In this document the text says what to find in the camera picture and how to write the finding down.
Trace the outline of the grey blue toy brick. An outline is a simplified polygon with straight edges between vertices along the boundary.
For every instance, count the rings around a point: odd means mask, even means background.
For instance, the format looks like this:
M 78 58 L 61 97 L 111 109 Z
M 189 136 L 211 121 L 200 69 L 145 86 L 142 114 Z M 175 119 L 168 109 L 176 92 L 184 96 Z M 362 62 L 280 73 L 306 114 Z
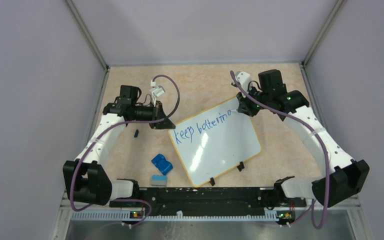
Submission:
M 152 175 L 150 184 L 154 187 L 166 187 L 168 184 L 168 177 L 166 175 Z

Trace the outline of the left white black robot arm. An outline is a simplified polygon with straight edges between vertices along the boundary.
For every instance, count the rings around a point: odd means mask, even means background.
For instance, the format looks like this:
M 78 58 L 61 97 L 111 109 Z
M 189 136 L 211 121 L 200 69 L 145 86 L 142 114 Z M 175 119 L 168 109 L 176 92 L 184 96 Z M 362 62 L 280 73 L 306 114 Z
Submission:
M 110 180 L 104 166 L 112 148 L 128 124 L 148 124 L 151 129 L 175 129 L 175 124 L 164 113 L 157 98 L 165 93 L 161 85 L 152 84 L 150 103 L 138 103 L 142 94 L 139 87 L 121 85 L 114 102 L 108 103 L 100 122 L 86 147 L 74 160 L 64 163 L 62 171 L 66 193 L 74 208 L 75 203 L 104 206 L 121 198 L 129 207 L 140 202 L 140 193 L 133 180 Z

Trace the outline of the yellow framed whiteboard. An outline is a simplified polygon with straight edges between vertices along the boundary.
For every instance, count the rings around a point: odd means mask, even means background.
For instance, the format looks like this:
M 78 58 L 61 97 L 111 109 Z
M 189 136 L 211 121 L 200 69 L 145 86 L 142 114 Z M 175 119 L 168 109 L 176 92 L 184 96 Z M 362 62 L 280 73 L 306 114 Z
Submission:
M 193 187 L 246 162 L 262 152 L 251 118 L 237 110 L 231 97 L 178 123 L 168 131 L 170 140 Z

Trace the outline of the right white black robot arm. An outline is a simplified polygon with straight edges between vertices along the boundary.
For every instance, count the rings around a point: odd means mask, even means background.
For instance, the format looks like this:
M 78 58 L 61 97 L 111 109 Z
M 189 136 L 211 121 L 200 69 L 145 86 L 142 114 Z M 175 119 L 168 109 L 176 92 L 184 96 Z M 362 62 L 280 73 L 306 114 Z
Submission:
M 345 152 L 316 117 L 307 98 L 298 90 L 288 91 L 278 69 L 258 74 L 258 82 L 245 71 L 231 72 L 238 113 L 254 117 L 261 110 L 279 116 L 300 138 L 316 161 L 320 178 L 286 177 L 277 181 L 273 192 L 279 206 L 287 206 L 293 198 L 318 201 L 326 208 L 358 194 L 366 181 L 370 167 L 365 160 L 355 160 Z

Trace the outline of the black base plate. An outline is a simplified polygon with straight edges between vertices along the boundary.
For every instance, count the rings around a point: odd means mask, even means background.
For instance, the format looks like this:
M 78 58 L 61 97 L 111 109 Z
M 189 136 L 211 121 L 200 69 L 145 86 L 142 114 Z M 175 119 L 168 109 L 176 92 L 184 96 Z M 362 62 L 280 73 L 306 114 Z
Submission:
M 264 187 L 148 187 L 133 192 L 128 202 L 109 202 L 111 208 L 150 210 L 151 216 L 187 217 L 262 216 L 274 208 L 306 207 L 301 198 L 282 198 Z

